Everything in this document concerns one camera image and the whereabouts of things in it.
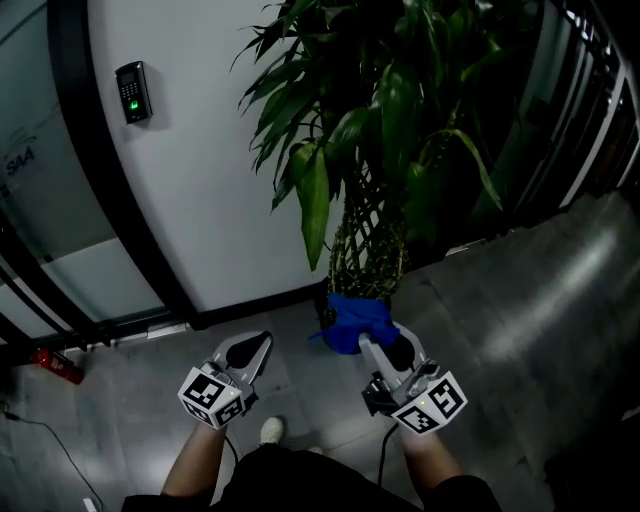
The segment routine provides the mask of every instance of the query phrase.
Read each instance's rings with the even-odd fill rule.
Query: fire extinguisher
[[[31,356],[31,362],[46,368],[76,386],[84,379],[84,371],[81,368],[78,368],[66,357],[46,348],[36,350]]]

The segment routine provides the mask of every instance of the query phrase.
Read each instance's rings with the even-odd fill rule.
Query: gray tile floor
[[[454,455],[490,483],[504,510],[551,511],[545,461],[602,420],[616,376],[635,363],[625,355],[640,332],[640,223],[617,194],[584,198],[568,214],[409,274],[392,312],[468,395],[441,431]],[[238,450],[254,449],[262,422],[279,415],[286,445],[319,445],[373,479],[390,423],[372,418],[360,397],[369,378],[360,357],[308,341],[318,329],[311,302],[76,353],[87,372],[77,388],[21,368],[10,401],[58,432],[117,511],[128,494],[159,492],[193,428],[175,397],[189,368],[225,337],[253,329],[272,331],[276,345],[257,383],[260,401],[229,429]],[[225,450],[223,485],[232,471]],[[384,478],[417,502],[397,440]],[[89,496],[48,432],[6,421],[0,482],[0,511],[80,512]]]

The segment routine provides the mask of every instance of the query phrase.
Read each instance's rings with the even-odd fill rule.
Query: black cable
[[[80,475],[80,478],[82,478],[82,481],[85,484],[87,484],[87,487],[89,489],[91,489],[91,492],[93,493],[93,495],[96,497],[96,499],[100,503],[100,509],[102,510],[102,512],[104,512],[106,510],[106,507],[104,506],[102,498],[100,498],[100,496],[95,491],[95,489],[91,486],[89,481],[84,477],[82,472],[78,469],[78,466],[76,466],[76,463],[73,462],[73,459],[71,458],[71,455],[69,455],[69,452],[67,451],[66,447],[64,446],[62,441],[60,441],[60,438],[58,437],[58,434],[56,434],[49,425],[47,425],[46,423],[42,423],[40,421],[25,420],[25,419],[21,418],[20,416],[17,416],[16,414],[13,414],[11,412],[6,412],[5,411],[3,414],[4,414],[5,418],[7,418],[10,421],[21,421],[22,423],[28,423],[29,425],[41,425],[41,426],[45,427],[47,430],[49,430],[49,432],[51,432],[51,434],[53,435],[55,440],[58,441],[58,444],[60,445],[60,448],[62,448],[62,450],[64,451],[64,454],[67,456],[67,459],[69,459],[69,462],[71,462],[71,465],[73,466],[73,469],[75,469],[76,472],[78,473],[78,475]]]
[[[382,440],[382,453],[380,453],[380,466],[378,467],[378,487],[382,487],[382,471],[384,470],[384,452],[387,449],[387,441],[391,437],[396,429],[398,428],[398,424],[396,423],[393,427],[389,429]]]
[[[224,440],[229,444],[229,448],[231,448],[231,451],[233,452],[233,458],[236,460],[236,466],[237,466],[238,454],[236,453],[236,449],[233,447],[233,445],[231,444],[231,441],[229,441],[229,438],[227,436],[224,436]]]

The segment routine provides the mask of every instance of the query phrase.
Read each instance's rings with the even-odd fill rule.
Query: wall
[[[265,0],[94,0],[89,26],[95,71],[118,154],[165,256],[203,311],[302,287],[312,274],[295,194],[270,215],[274,162],[256,177],[249,141],[260,114],[237,110],[264,68],[245,53],[243,26],[268,24]],[[281,49],[267,56],[277,56]],[[114,71],[142,60],[154,116],[126,126]],[[333,208],[330,225],[340,211]]]

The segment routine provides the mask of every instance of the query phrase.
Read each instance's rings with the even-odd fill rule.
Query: black trim
[[[87,342],[98,341],[109,344],[109,340],[101,338],[96,324],[45,274],[2,211],[0,211],[0,255],[33,293],[80,334],[82,340],[79,346],[86,348]]]
[[[271,295],[262,299],[250,300],[242,304],[234,304],[220,309],[213,309],[200,313],[200,320],[206,327],[230,322],[238,318],[257,315],[265,311],[291,306],[305,300],[314,299],[319,293],[324,293],[324,283],[312,284],[304,288],[297,288],[277,295]]]
[[[121,339],[127,336],[135,336],[154,329],[160,329],[169,325],[183,322],[184,320],[166,308],[158,308],[146,311],[142,314],[128,315],[116,320],[105,320],[96,324],[100,331],[100,336],[106,339],[109,344],[110,340]],[[5,330],[0,318],[0,336],[4,337]],[[11,345],[0,345],[0,363],[4,366],[19,366],[30,364],[30,356],[37,348],[46,348],[54,352],[60,352],[68,348],[82,348],[83,338],[78,333],[69,333],[69,336],[63,337],[59,334],[45,336],[32,340],[31,338],[18,338],[14,336],[12,340],[20,341],[20,343],[12,343]]]
[[[70,335],[67,331],[65,331],[57,322],[53,320],[49,315],[47,315],[40,307],[31,300],[31,298],[22,291],[15,281],[11,278],[11,276],[7,273],[7,271],[2,268],[0,265],[0,279],[4,281],[4,283],[9,287],[9,289],[15,293],[18,298],[25,303],[26,306],[31,309],[36,315],[40,317],[49,327],[51,327],[54,331],[56,331],[61,336],[68,338]]]
[[[49,53],[60,108],[78,160],[122,245],[153,291],[194,329],[204,328],[129,187],[100,100],[86,0],[50,0]]]

